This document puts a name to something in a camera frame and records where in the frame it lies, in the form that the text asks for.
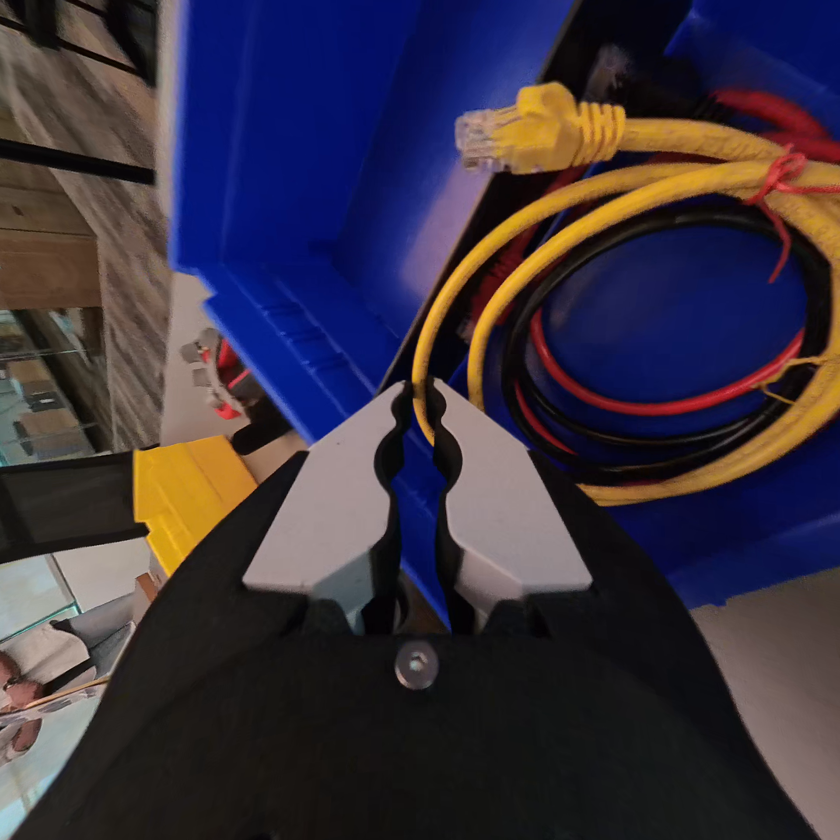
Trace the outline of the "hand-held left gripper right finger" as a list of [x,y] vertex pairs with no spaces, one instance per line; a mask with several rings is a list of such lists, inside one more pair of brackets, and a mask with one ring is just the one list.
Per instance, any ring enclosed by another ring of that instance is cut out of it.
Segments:
[[428,395],[439,498],[436,571],[452,632],[501,602],[587,592],[593,577],[530,449],[441,380]]

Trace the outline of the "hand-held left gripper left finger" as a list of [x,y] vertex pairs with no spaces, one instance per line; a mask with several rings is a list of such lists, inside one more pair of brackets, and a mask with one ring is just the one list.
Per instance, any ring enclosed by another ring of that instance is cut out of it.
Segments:
[[245,587],[336,602],[354,632],[395,630],[402,531],[393,480],[412,415],[411,384],[397,383],[310,447]]

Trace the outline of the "blue plastic bin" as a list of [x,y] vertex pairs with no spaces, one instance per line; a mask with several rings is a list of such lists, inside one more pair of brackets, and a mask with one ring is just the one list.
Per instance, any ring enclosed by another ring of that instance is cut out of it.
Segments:
[[[544,2],[187,2],[171,263],[308,444],[372,399],[398,352],[392,270],[446,162],[435,130],[487,53],[530,75]],[[692,2],[664,55],[699,89],[802,105],[838,137],[838,2]],[[737,231],[651,234],[557,290],[546,338],[578,382],[668,400],[737,380],[802,323],[792,261]]]

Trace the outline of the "yellow plastic bin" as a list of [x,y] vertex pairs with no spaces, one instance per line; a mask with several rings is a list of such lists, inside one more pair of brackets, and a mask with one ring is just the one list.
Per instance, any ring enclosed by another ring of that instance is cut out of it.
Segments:
[[223,436],[133,452],[133,516],[168,579],[258,486]]

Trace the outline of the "red grey crimping tool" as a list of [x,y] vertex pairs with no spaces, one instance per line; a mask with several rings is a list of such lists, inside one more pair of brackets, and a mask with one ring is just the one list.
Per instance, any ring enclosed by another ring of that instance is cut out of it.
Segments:
[[191,373],[191,383],[201,391],[214,413],[225,421],[245,415],[250,370],[216,328],[205,328],[181,346],[180,356]]

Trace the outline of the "black panel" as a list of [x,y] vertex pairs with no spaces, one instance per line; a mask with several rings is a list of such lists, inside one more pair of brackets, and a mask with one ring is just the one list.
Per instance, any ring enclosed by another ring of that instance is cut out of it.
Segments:
[[143,538],[134,452],[1,468],[1,563]]

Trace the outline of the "yellow twist tie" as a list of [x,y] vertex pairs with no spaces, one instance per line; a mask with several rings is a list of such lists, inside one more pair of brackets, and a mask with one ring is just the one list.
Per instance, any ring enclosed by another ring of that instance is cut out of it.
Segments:
[[787,373],[796,367],[806,365],[812,368],[819,368],[820,366],[824,365],[826,362],[831,360],[832,357],[833,356],[830,353],[821,353],[819,355],[813,356],[797,356],[795,358],[787,360],[782,363],[781,367],[777,371],[771,373],[759,382],[759,390],[765,397],[769,399],[775,400],[787,406],[792,406],[795,404],[795,398],[790,398],[780,393],[774,392],[771,390],[770,387],[773,384],[783,380]]

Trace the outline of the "wooden cabinet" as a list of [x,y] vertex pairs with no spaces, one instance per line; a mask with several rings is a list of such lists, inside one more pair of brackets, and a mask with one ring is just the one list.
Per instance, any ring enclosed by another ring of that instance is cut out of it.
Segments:
[[1,309],[100,308],[98,242],[69,197],[1,188]]

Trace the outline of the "red twist tie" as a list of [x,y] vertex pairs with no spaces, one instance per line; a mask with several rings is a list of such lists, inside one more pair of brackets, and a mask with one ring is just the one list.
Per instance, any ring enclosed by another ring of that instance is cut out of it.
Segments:
[[811,161],[802,153],[794,152],[788,145],[782,156],[773,161],[759,187],[759,190],[747,198],[742,204],[757,208],[770,222],[773,231],[780,240],[781,250],[773,272],[768,282],[773,284],[786,266],[791,256],[792,240],[785,222],[768,204],[767,198],[772,193],[789,194],[793,196],[838,196],[839,185],[800,185],[798,179],[803,175]]

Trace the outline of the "black bin divider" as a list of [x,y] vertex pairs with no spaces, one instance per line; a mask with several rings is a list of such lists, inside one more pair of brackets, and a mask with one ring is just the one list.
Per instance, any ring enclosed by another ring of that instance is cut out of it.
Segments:
[[452,114],[435,130],[434,140],[446,162],[433,198],[413,223],[413,240],[397,250],[392,270],[397,280],[396,302],[402,310],[398,352],[377,387],[382,392],[394,382],[411,377],[413,355],[425,319],[448,277],[483,237],[510,215],[541,196],[554,173],[536,175],[493,174],[467,170],[455,148],[455,121],[467,111],[500,109],[515,102],[521,88],[558,81],[580,101],[602,48],[619,48],[639,68],[649,68],[662,57],[692,2],[582,1],[544,2],[551,12],[567,11],[563,22],[549,28],[552,49],[538,53],[529,45],[524,54],[541,59],[530,75],[519,66],[504,65],[500,52],[487,53],[487,68],[476,59],[458,69],[452,86],[461,99]]

